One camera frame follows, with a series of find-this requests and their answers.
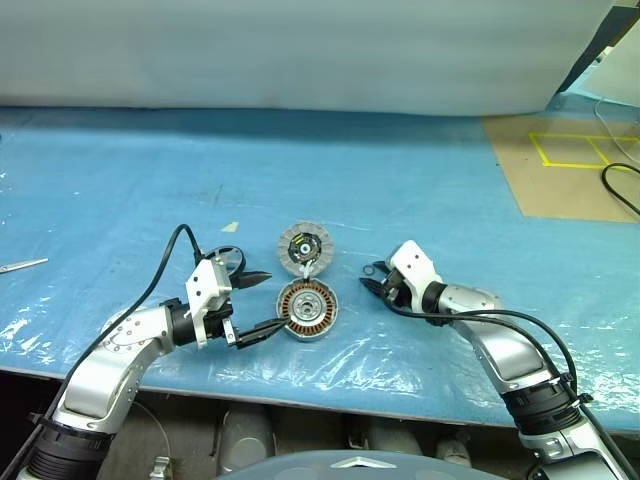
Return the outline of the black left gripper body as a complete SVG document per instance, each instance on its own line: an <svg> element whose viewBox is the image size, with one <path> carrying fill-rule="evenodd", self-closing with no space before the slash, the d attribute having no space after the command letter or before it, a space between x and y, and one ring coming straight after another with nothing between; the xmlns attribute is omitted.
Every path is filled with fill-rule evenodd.
<svg viewBox="0 0 640 480"><path fill-rule="evenodd" d="M232 323L233 305L231 290L237 288L240 274L233 272L229 276L229 287L218 289L217 295L207 304L205 332L208 339L222 338L230 347L240 347L240 332Z"/></svg>

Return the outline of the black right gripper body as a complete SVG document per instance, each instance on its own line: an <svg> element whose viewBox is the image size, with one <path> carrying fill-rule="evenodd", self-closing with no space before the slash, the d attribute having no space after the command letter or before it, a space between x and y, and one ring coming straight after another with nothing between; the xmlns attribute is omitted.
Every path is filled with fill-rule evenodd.
<svg viewBox="0 0 640 480"><path fill-rule="evenodd" d="M381 282L380 297L392 306L409 310L422 311L424 279L418 276L405 276L397 269L385 273Z"/></svg>

